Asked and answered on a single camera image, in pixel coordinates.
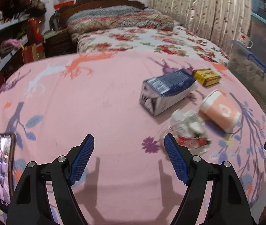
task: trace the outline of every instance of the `metal screw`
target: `metal screw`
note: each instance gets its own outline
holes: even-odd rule
[[[64,162],[66,160],[65,156],[58,157],[58,162]]]
[[[231,166],[231,163],[229,163],[228,161],[225,161],[223,164],[224,164],[226,167],[230,167],[230,166]]]
[[[201,157],[199,157],[199,156],[194,156],[194,157],[193,157],[193,160],[194,160],[195,162],[199,162],[199,161],[201,161]]]
[[[35,166],[35,162],[29,162],[28,167],[34,167]]]

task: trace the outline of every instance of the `yellow box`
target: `yellow box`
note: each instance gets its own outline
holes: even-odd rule
[[[211,68],[194,69],[192,76],[205,87],[217,84],[221,79]]]

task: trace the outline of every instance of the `wooden headboard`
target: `wooden headboard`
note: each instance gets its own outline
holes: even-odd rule
[[[58,21],[60,28],[66,28],[66,22],[70,16],[79,11],[105,8],[112,6],[127,5],[139,9],[144,9],[145,5],[139,1],[129,0],[76,0],[74,5],[66,5],[56,11],[55,18]]]

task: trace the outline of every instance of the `bed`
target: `bed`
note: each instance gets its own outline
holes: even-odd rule
[[[127,15],[123,7],[127,5],[116,6],[122,6],[124,13],[117,16]],[[129,7],[131,12],[140,9]],[[170,224],[186,186],[177,179],[161,139],[174,110],[198,111],[204,97],[216,88],[238,107],[241,118],[230,134],[206,118],[212,145],[202,157],[212,163],[229,160],[252,206],[266,185],[263,111],[225,67],[228,56],[222,50],[158,11],[142,10],[135,13],[143,25],[128,16],[133,26],[117,22],[110,28],[113,23],[97,23],[95,30],[90,21],[101,17],[105,21],[107,15],[96,15],[102,10],[70,16],[68,29],[79,53],[26,64],[0,88],[0,133],[14,132],[17,137],[14,188],[30,161],[52,162],[92,134],[94,152],[72,187],[88,223]],[[86,19],[90,12],[91,20]],[[76,28],[80,19],[88,22]],[[99,30],[103,25],[108,28]],[[220,84],[199,86],[155,118],[139,104],[143,80],[198,68],[215,70],[222,76]],[[205,218],[211,186],[208,183],[198,224]],[[61,224],[50,183],[48,195],[53,218]],[[1,211],[0,219],[6,220]]]

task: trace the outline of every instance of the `crumpled plastic bag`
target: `crumpled plastic bag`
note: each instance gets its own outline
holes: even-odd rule
[[[180,146],[186,146],[193,155],[204,154],[211,143],[205,131],[204,121],[195,110],[174,111],[169,119],[168,132],[172,133]]]

